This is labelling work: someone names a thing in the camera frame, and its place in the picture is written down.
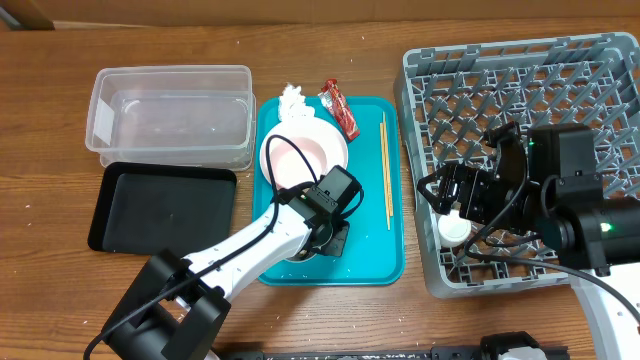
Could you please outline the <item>white cup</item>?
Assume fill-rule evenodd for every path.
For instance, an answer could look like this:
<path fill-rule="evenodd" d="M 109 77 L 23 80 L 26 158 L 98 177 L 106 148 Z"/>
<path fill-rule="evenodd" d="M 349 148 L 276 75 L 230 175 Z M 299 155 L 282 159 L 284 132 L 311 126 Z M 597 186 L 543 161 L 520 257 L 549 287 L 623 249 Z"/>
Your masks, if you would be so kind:
<path fill-rule="evenodd" d="M 471 234 L 472 224 L 460 216 L 458 210 L 451 210 L 437 220 L 439 241 L 442 247 L 454 248 L 463 244 Z"/>

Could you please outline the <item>red snack wrapper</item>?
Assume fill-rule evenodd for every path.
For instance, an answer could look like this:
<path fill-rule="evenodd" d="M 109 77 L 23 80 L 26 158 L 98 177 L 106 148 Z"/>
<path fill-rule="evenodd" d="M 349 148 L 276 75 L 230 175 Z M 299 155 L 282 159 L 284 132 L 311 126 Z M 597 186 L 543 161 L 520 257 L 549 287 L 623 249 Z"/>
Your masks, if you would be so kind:
<path fill-rule="evenodd" d="M 337 121 L 346 140 L 351 142 L 356 139 L 360 135 L 360 130 L 346 97 L 337 86 L 337 80 L 328 79 L 321 88 L 318 97 L 322 105 Z"/>

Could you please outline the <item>white tissue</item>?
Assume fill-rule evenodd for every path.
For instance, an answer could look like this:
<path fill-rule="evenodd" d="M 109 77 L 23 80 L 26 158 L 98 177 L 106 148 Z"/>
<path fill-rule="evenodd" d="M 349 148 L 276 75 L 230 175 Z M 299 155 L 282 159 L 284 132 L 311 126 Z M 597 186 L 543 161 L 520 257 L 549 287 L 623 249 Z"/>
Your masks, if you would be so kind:
<path fill-rule="evenodd" d="M 279 96 L 279 120 L 294 121 L 296 119 L 310 119 L 315 117 L 315 109 L 308 106 L 306 97 L 301 94 L 300 86 L 287 84 Z"/>

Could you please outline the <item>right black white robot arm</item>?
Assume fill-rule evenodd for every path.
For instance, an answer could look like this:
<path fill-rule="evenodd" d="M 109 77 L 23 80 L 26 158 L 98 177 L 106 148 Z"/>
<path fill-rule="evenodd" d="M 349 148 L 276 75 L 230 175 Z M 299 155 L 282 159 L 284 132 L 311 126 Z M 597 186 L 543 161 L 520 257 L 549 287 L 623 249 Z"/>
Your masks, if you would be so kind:
<path fill-rule="evenodd" d="M 533 259 L 474 251 L 497 230 L 525 234 L 556 252 L 550 269 L 569 275 L 601 359 L 639 356 L 639 201 L 607 199 L 593 168 L 536 180 L 526 161 L 493 172 L 447 164 L 420 179 L 417 191 L 438 214 L 454 206 L 480 224 L 464 253 L 479 262 L 545 267 Z"/>

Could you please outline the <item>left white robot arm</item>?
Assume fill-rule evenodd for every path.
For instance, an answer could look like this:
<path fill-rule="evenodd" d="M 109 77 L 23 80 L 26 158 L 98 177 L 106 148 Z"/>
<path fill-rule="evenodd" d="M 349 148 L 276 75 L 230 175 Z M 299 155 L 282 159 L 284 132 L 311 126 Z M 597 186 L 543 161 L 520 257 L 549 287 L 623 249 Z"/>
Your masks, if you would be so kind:
<path fill-rule="evenodd" d="M 122 359 L 212 359 L 232 300 L 273 265 L 297 256 L 331 256 L 346 238 L 362 185 L 336 165 L 289 189 L 274 189 L 267 210 L 217 245 L 182 258 L 168 250 L 141 268 L 101 332 Z"/>

